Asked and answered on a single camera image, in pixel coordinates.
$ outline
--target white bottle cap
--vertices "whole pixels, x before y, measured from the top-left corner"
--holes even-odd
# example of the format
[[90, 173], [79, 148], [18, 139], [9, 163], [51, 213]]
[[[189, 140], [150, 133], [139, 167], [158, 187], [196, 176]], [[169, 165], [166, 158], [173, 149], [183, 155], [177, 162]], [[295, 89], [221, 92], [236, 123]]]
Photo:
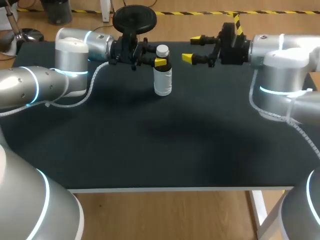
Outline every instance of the white bottle cap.
[[169, 48], [167, 45], [159, 45], [156, 47], [156, 55], [159, 58], [164, 58], [169, 55]]

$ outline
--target cable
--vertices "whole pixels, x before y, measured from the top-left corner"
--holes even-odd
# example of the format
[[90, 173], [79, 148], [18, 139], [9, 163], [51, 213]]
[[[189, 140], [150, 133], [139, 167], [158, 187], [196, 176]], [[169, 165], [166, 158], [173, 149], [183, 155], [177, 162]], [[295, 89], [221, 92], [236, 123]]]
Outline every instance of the cable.
[[21, 6], [19, 5], [20, 1], [21, 1], [21, 0], [18, 1], [18, 8], [20, 8], [20, 9], [28, 9], [28, 8], [33, 7], [33, 6], [35, 5], [35, 3], [36, 3], [37, 0], [33, 0], [33, 3], [32, 3], [30, 6], [25, 6], [25, 7], [21, 7]]
[[11, 60], [11, 59], [14, 59], [16, 58], [16, 56], [13, 56], [13, 57], [10, 57], [10, 58], [7, 58], [7, 59], [0, 59], [0, 61], [8, 61], [8, 60]]
[[108, 63], [108, 62], [104, 62], [104, 63], [102, 63], [100, 66], [98, 66], [98, 67], [96, 68], [96, 70], [94, 71], [94, 74], [93, 74], [93, 76], [92, 76], [92, 78], [91, 78], [91, 83], [90, 83], [90, 87], [89, 87], [88, 93], [86, 94], [86, 96], [84, 97], [84, 99], [82, 99], [81, 101], [79, 101], [79, 102], [77, 102], [77, 103], [75, 103], [75, 104], [71, 104], [71, 105], [61, 105], [61, 104], [57, 104], [57, 103], [55, 103], [55, 102], [49, 102], [49, 101], [47, 101], [47, 102], [45, 103], [45, 105], [46, 105], [47, 107], [49, 107], [50, 105], [52, 105], [52, 106], [55, 106], [55, 107], [58, 107], [58, 108], [74, 108], [74, 107], [77, 107], [77, 106], [83, 104], [85, 101], [88, 100], [88, 98], [89, 98], [90, 95], [91, 95], [91, 92], [92, 92], [92, 89], [94, 88], [94, 83], [95, 83], [95, 79], [96, 79], [96, 76], [97, 76], [98, 72], [100, 71], [100, 69], [102, 69], [103, 67], [105, 67], [105, 66], [107, 66], [107, 65], [109, 65], [109, 63]]
[[107, 27], [113, 27], [113, 25], [99, 26], [99, 27], [95, 28], [92, 32], [95, 32], [98, 29], [107, 28]]
[[320, 159], [320, 151], [318, 150], [317, 146], [314, 144], [314, 142], [310, 139], [310, 137], [306, 134], [306, 132], [299, 127], [291, 118], [291, 120], [288, 120], [288, 118], [286, 116], [280, 116], [278, 114], [272, 113], [272, 112], [268, 112], [265, 110], [262, 110], [261, 108], [259, 108], [253, 100], [253, 92], [254, 92], [254, 86], [256, 84], [256, 79], [257, 79], [257, 75], [258, 75], [258, 70], [255, 69], [254, 70], [254, 74], [252, 77], [252, 82], [251, 82], [251, 86], [250, 86], [250, 91], [249, 91], [249, 102], [250, 105], [257, 110], [258, 112], [268, 115], [270, 117], [276, 118], [281, 122], [287, 122], [287, 124], [291, 127], [293, 127], [295, 130], [298, 131], [298, 133], [300, 133], [302, 135], [302, 137], [307, 141], [307, 143], [310, 145], [310, 147], [313, 149], [313, 151], [315, 152], [315, 154], [317, 155], [317, 157]]
[[158, 0], [155, 0], [153, 4], [151, 4], [150, 6], [148, 6], [148, 8], [153, 7], [154, 5], [156, 5], [156, 3], [158, 2]]

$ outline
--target glowing blue ring light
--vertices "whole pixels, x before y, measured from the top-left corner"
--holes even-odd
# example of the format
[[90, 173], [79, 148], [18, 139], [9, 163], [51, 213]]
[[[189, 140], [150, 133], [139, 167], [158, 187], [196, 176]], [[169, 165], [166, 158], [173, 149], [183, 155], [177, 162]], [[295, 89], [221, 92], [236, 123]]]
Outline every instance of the glowing blue ring light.
[[42, 212], [40, 214], [40, 217], [39, 217], [38, 221], [36, 222], [32, 232], [30, 233], [30, 235], [27, 237], [26, 240], [32, 240], [34, 238], [34, 236], [38, 232], [42, 222], [44, 221], [44, 218], [45, 218], [45, 215], [47, 213], [48, 206], [49, 206], [49, 199], [50, 199], [49, 182], [48, 182], [48, 179], [47, 179], [46, 175], [44, 175], [43, 172], [40, 171], [39, 169], [37, 169], [37, 170], [39, 171], [39, 173], [41, 173], [41, 175], [42, 175], [42, 177], [44, 179], [44, 183], [45, 183], [45, 199], [44, 199], [44, 205], [43, 205], [43, 209], [42, 209]]
[[32, 75], [32, 77], [33, 77], [33, 79], [34, 79], [34, 81], [35, 81], [35, 85], [36, 85], [35, 97], [34, 97], [34, 99], [32, 100], [32, 102], [29, 103], [29, 104], [32, 104], [32, 103], [35, 102], [35, 100], [37, 100], [38, 95], [39, 95], [39, 83], [38, 83], [38, 79], [37, 79], [36, 75], [34, 74], [34, 72], [31, 71], [29, 68], [27, 68], [27, 67], [25, 67], [25, 66], [21, 66], [20, 68], [23, 68], [23, 69], [28, 70], [28, 71], [31, 73], [31, 75]]
[[271, 91], [271, 90], [268, 90], [268, 89], [263, 88], [262, 86], [260, 86], [260, 90], [263, 91], [263, 92], [265, 92], [265, 93], [275, 94], [275, 95], [290, 95], [290, 94], [294, 94], [294, 93], [295, 93], [295, 91], [292, 91], [292, 92]]
[[90, 35], [90, 33], [91, 33], [92, 31], [88, 31], [87, 33], [86, 33], [86, 35], [85, 35], [85, 37], [84, 37], [84, 40], [83, 40], [83, 42], [86, 44], [87, 43], [87, 39], [88, 39], [88, 37], [89, 37], [89, 35]]
[[319, 218], [319, 216], [318, 216], [318, 214], [317, 214], [317, 212], [316, 212], [316, 210], [315, 210], [314, 205], [312, 204], [311, 197], [310, 197], [310, 190], [309, 190], [309, 188], [310, 188], [310, 178], [311, 178], [311, 175], [314, 173], [314, 171], [315, 171], [315, 170], [313, 170], [313, 171], [310, 173], [310, 175], [309, 175], [309, 177], [308, 177], [308, 180], [306, 181], [306, 198], [307, 198], [307, 200], [308, 200], [308, 204], [309, 204], [310, 210], [311, 210], [311, 212], [312, 212], [315, 220], [316, 220], [317, 223], [320, 225], [320, 218]]

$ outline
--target black cloth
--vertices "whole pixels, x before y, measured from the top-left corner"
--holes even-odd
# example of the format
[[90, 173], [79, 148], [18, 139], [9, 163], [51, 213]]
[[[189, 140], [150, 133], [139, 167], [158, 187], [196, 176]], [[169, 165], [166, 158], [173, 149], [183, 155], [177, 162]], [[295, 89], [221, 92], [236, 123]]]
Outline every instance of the black cloth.
[[[319, 166], [296, 130], [251, 108], [249, 65], [192, 66], [182, 53], [212, 47], [165, 44], [170, 95], [154, 93], [152, 67], [109, 65], [79, 107], [42, 104], [0, 118], [8, 144], [69, 189], [294, 186]], [[14, 67], [52, 68], [54, 48], [53, 42], [25, 43]], [[89, 62], [88, 81], [99, 64]], [[315, 89], [310, 77], [306, 87]], [[320, 129], [302, 127], [320, 146]]]

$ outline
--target white table leg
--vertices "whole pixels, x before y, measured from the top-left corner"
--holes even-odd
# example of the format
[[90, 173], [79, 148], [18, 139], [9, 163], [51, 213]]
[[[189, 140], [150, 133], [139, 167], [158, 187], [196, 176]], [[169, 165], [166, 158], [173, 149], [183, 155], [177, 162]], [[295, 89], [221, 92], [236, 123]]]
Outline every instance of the white table leg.
[[110, 19], [111, 0], [100, 0], [102, 21], [108, 23]]
[[285, 197], [286, 193], [281, 196], [279, 201], [275, 204], [271, 212], [264, 219], [262, 224], [257, 228], [258, 240], [268, 240], [270, 239], [277, 229], [279, 229], [279, 208]]

